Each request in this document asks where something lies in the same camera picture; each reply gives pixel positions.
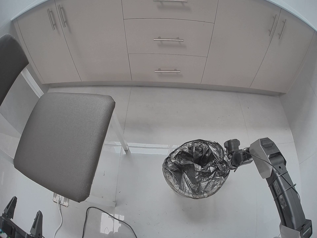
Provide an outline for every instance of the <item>drawer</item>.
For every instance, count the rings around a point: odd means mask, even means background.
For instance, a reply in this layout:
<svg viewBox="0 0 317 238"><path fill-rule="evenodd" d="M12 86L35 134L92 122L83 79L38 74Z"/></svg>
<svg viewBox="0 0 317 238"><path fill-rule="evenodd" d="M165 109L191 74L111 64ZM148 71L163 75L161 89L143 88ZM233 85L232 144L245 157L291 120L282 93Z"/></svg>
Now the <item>drawer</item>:
<svg viewBox="0 0 317 238"><path fill-rule="evenodd" d="M206 59L183 55L129 54L132 81L200 84ZM154 72L159 69L180 72Z"/></svg>
<svg viewBox="0 0 317 238"><path fill-rule="evenodd" d="M122 0L123 17L175 18L215 22L218 0L153 1Z"/></svg>
<svg viewBox="0 0 317 238"><path fill-rule="evenodd" d="M125 19L130 54L208 55L213 23L180 19ZM154 41L154 39L184 41Z"/></svg>

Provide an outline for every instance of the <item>metal handle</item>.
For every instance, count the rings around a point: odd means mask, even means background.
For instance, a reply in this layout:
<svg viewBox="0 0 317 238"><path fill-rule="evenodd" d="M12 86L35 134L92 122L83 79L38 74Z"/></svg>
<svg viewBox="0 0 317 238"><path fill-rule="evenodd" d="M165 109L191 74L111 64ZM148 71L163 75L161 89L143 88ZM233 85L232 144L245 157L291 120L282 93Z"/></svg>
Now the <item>metal handle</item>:
<svg viewBox="0 0 317 238"><path fill-rule="evenodd" d="M50 9L47 9L47 13L48 13L48 15L49 15L49 18L50 18L50 22L51 22L52 28L53 28L53 30L55 30L55 26L56 26L56 24L53 24L53 20L52 20L51 12L52 12L52 11L51 11Z"/></svg>
<svg viewBox="0 0 317 238"><path fill-rule="evenodd" d="M61 22L63 23L63 27L66 27L66 21L64 20L64 16L63 13L61 12L61 10L63 9L63 7L61 7L60 5L58 5L58 10L60 11L60 15L61 15Z"/></svg>
<svg viewBox="0 0 317 238"><path fill-rule="evenodd" d="M272 26L271 30L269 29L269 31L270 31L270 36L271 36L272 33L273 33L273 28L274 28L275 22L276 22L276 20L277 20L277 14L275 14L275 17L273 16L273 18L274 18L273 26Z"/></svg>
<svg viewBox="0 0 317 238"><path fill-rule="evenodd" d="M284 22L284 25L283 25L282 31L281 31L280 34L278 34L278 35L279 35L279 40L282 38L282 35L283 35L283 32L284 32L284 29L285 29L285 25L286 25L287 20L285 19L285 21L283 21L283 22Z"/></svg>
<svg viewBox="0 0 317 238"><path fill-rule="evenodd" d="M153 0L154 2L187 2L187 0Z"/></svg>
<svg viewBox="0 0 317 238"><path fill-rule="evenodd" d="M161 70L160 68L158 70L155 70L154 72L169 72L169 73L180 73L180 70Z"/></svg>
<svg viewBox="0 0 317 238"><path fill-rule="evenodd" d="M153 39L153 41L170 41L170 42L183 42L184 40L177 37L177 39L161 39L159 36L157 39Z"/></svg>

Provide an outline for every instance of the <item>chair seat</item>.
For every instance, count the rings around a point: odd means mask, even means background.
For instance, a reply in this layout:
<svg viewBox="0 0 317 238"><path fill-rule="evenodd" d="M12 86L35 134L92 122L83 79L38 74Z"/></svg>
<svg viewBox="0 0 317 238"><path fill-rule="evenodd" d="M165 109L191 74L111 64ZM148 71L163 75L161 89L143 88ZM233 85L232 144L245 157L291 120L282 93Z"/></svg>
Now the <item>chair seat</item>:
<svg viewBox="0 0 317 238"><path fill-rule="evenodd" d="M59 195L84 201L114 107L105 95L44 94L21 135L14 167Z"/></svg>

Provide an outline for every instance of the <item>black trash bag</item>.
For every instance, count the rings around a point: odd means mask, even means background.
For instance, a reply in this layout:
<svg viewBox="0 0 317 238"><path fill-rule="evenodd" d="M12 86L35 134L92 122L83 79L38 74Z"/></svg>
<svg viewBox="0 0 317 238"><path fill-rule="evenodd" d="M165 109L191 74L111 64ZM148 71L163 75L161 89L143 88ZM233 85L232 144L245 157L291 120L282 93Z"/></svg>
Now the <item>black trash bag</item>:
<svg viewBox="0 0 317 238"><path fill-rule="evenodd" d="M230 162L217 142L197 139L176 148L163 162L168 185L178 194L200 199L215 194L228 178Z"/></svg>

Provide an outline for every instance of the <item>cabinet handle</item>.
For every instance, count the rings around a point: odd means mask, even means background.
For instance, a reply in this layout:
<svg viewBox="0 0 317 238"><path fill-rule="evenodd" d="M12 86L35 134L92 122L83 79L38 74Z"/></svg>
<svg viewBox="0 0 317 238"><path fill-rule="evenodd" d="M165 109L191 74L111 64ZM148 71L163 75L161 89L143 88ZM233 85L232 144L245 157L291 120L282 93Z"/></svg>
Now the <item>cabinet handle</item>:
<svg viewBox="0 0 317 238"><path fill-rule="evenodd" d="M273 33L273 28L274 28L275 22L276 22L276 20L277 20L277 14L275 14L275 17L273 16L273 18L274 18L273 26L272 26L271 30L269 29L269 31L270 31L270 36L271 36L272 33Z"/></svg>
<svg viewBox="0 0 317 238"><path fill-rule="evenodd" d="M160 68L158 70L155 70L154 72L168 72L168 73L180 73L180 70L161 70Z"/></svg>
<svg viewBox="0 0 317 238"><path fill-rule="evenodd" d="M184 40L177 37L177 39L161 39L159 36L157 39L153 39L153 41L169 41L169 42L183 42Z"/></svg>
<svg viewBox="0 0 317 238"><path fill-rule="evenodd" d="M154 2L187 2L187 0L153 0Z"/></svg>
<svg viewBox="0 0 317 238"><path fill-rule="evenodd" d="M55 30L55 26L56 26L56 24L53 24L53 20L52 20L51 12L52 12L52 11L51 11L50 9L47 9L47 13L48 13L48 15L49 15L49 18L50 18L50 22L51 22L52 28L53 28L53 30Z"/></svg>
<svg viewBox="0 0 317 238"><path fill-rule="evenodd" d="M63 23L63 27L66 27L66 21L64 20L64 16L63 13L61 12L61 10L63 9L63 7L61 7L60 5L58 5L58 10L60 11L60 15L61 15L61 22Z"/></svg>
<svg viewBox="0 0 317 238"><path fill-rule="evenodd" d="M282 38L282 35L284 33L284 29L285 29L285 25L286 25L287 20L285 19L285 21L283 21L283 22L284 22L284 25L283 25L282 31L281 31L280 34L278 34L279 35L279 40Z"/></svg>

